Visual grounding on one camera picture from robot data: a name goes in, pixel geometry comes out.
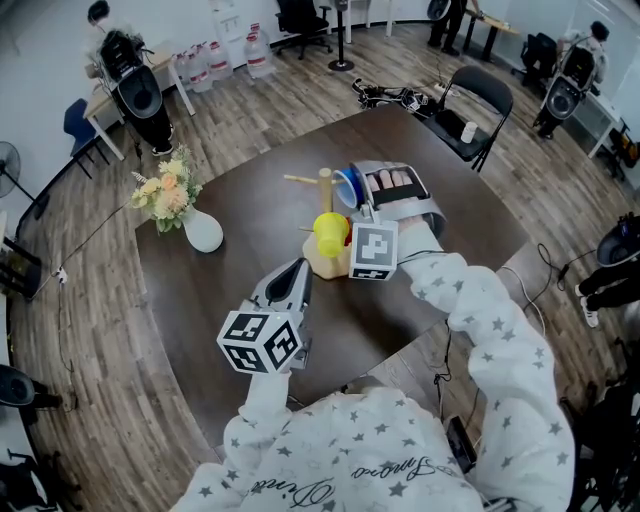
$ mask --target cup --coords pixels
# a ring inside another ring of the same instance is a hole
[[[323,213],[313,223],[318,252],[326,258],[337,257],[349,235],[349,221],[339,213]]]

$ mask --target wooden peg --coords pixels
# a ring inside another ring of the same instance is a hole
[[[318,173],[318,184],[320,185],[320,197],[322,198],[322,211],[331,213],[333,211],[333,188],[331,185],[331,169],[320,169]]]

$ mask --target dark wooden table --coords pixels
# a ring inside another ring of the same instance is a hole
[[[414,166],[448,218],[443,247],[470,264],[495,270],[527,240],[480,177],[395,105],[299,137],[205,185],[196,206],[216,217],[225,234],[214,253],[195,251],[182,231],[160,236],[146,222],[136,237],[154,317],[180,388],[212,446],[222,442],[224,426],[249,386],[249,376],[234,372],[218,348],[218,331],[261,278],[301,256],[308,233],[298,226],[312,225],[321,213],[316,187],[282,175],[316,177],[322,167],[340,169],[362,159]],[[314,277],[305,314],[313,346],[307,369],[294,372],[291,392],[311,403],[380,364],[441,318],[411,295],[403,272],[375,283]]]

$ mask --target star print sleeve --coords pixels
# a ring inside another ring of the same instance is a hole
[[[289,377],[255,375],[247,401],[224,430],[224,464],[202,464],[171,509],[174,512],[237,510],[254,482],[255,470],[291,418],[286,408]]]
[[[468,266],[459,254],[428,251],[442,249],[426,223],[400,235],[398,261],[413,260],[402,265],[412,293],[449,313],[450,328],[475,344],[469,373],[488,405],[472,483],[487,499],[566,510],[574,441],[557,405],[549,345],[494,272]]]

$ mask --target hand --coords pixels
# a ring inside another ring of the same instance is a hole
[[[389,171],[384,170],[380,171],[377,174],[368,174],[367,181],[369,182],[369,187],[371,188],[371,192],[377,192],[380,190],[380,186],[382,188],[393,188],[393,187],[401,187],[402,185],[411,185],[411,178],[406,173],[406,171]],[[410,197],[409,199],[400,199],[398,201],[393,201],[391,203],[383,204],[380,208],[384,209],[385,207],[391,206],[393,204],[398,203],[407,203],[409,201],[416,201],[417,197]],[[405,219],[401,219],[398,221],[398,233],[402,233],[405,229],[413,224],[418,224],[419,222],[424,222],[421,215],[415,215],[413,217],[407,217]]]

